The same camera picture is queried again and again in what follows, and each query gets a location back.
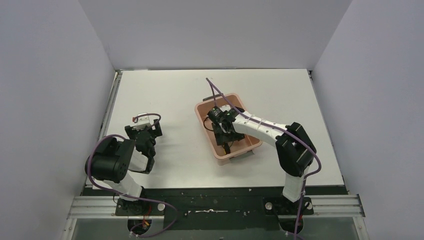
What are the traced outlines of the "black yellow screwdriver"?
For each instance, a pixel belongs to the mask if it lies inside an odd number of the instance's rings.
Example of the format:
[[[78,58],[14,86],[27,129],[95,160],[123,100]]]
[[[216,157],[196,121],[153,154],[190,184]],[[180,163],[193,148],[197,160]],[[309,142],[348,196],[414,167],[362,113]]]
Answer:
[[[227,142],[225,142],[222,147],[226,155],[231,153],[231,147]]]

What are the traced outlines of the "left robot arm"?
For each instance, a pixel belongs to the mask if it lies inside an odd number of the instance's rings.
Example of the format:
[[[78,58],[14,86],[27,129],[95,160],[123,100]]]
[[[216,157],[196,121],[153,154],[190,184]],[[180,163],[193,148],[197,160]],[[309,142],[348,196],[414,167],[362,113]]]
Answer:
[[[85,163],[84,171],[101,181],[128,202],[139,201],[144,187],[136,183],[129,172],[149,174],[155,164],[156,138],[163,135],[160,120],[150,121],[148,116],[137,119],[134,125],[124,127],[128,138],[118,136],[103,139],[92,157]]]

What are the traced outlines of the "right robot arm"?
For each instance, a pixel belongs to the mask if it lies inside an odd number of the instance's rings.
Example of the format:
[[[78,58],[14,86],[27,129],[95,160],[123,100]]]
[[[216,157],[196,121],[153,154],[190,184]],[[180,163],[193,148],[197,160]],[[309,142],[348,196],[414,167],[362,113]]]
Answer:
[[[275,147],[285,172],[283,197],[293,203],[301,198],[304,179],[317,152],[301,124],[278,124],[229,105],[213,107],[207,118],[219,146],[228,148],[229,143],[251,136]]]

